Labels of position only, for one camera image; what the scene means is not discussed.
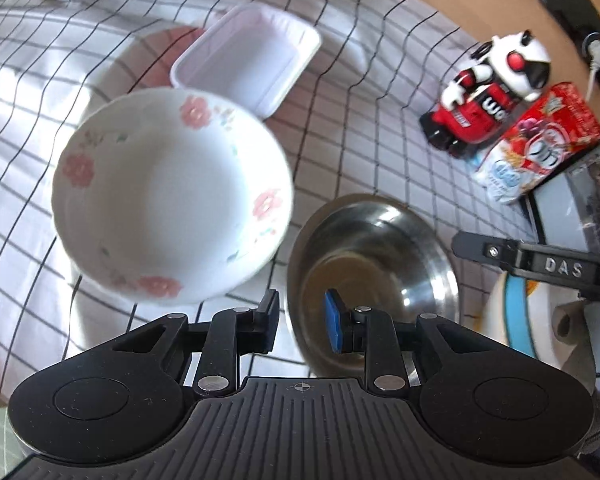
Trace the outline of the stainless steel bowl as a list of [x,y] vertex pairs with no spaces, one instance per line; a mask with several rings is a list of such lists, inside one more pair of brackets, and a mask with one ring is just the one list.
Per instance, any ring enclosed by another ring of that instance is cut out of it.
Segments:
[[297,235],[287,268],[287,318],[310,370],[360,377],[362,356],[340,356],[328,340],[331,288],[347,307],[378,308],[398,322],[422,313],[462,317],[454,268],[436,233],[392,198],[351,194],[321,206]]

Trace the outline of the white paper bowl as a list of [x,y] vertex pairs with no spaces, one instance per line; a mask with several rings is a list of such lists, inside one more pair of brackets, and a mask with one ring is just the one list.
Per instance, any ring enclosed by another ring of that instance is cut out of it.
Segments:
[[527,314],[535,356],[595,389],[595,361],[584,310],[586,301],[571,288],[537,281],[526,285]]

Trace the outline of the blue enamel bowl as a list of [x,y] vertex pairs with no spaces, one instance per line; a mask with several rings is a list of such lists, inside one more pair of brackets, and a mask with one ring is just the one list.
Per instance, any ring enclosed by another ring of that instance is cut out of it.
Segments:
[[527,282],[506,275],[503,295],[503,313],[507,344],[530,358],[536,358],[527,304]]

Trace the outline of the white floral ceramic bowl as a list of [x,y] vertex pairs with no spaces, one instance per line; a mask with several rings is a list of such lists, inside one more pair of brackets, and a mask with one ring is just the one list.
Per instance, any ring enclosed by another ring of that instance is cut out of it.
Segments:
[[53,180],[65,252],[134,302],[194,304],[248,281],[294,208],[288,160],[248,110],[200,90],[151,88],[84,119]]

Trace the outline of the white red rectangular tray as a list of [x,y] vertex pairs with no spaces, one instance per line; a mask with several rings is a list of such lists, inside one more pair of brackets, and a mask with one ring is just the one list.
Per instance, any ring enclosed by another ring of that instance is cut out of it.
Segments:
[[264,3],[235,6],[173,63],[175,88],[222,96],[271,117],[322,45],[316,28]]

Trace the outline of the white yellow-rimmed bowl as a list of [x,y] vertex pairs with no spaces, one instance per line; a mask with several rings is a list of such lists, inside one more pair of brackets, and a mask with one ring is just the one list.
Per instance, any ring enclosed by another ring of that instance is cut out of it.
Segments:
[[486,305],[482,310],[479,332],[500,344],[508,345],[505,319],[505,286],[507,274],[502,273],[496,280]]

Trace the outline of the red Calbee cereal bag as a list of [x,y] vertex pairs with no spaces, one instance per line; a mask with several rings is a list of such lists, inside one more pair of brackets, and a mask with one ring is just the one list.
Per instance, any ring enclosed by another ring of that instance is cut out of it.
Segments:
[[600,123],[571,82],[551,86],[479,157],[475,178],[490,200],[513,203],[562,162],[600,141]]

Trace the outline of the red panda robot figurine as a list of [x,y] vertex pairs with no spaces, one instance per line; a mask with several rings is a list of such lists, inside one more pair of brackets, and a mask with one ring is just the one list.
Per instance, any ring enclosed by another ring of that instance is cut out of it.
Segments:
[[437,105],[420,116],[422,132],[437,150],[469,157],[495,136],[516,106],[539,99],[549,79],[550,55],[529,29],[494,36],[471,53]]

